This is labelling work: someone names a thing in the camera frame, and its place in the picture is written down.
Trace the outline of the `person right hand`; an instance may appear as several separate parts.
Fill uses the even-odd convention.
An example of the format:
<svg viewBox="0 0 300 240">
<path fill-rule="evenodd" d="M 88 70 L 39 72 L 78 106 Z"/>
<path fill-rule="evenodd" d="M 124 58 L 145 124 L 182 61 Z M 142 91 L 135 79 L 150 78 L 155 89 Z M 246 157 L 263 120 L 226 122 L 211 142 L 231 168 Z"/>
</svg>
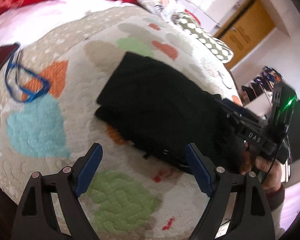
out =
<svg viewBox="0 0 300 240">
<path fill-rule="evenodd" d="M 281 165 L 277 160 L 272 163 L 261 156 L 253 157 L 253 155 L 249 152 L 249 143 L 244 143 L 244 152 L 242 155 L 242 164 L 240 168 L 241 175 L 245 175 L 250 172 L 253 167 L 257 168 L 262 172 L 267 173 L 267 177 L 264 179 L 262 183 L 262 189 L 266 194 L 272 194 L 277 191 L 282 186 L 281 177 Z"/>
</svg>

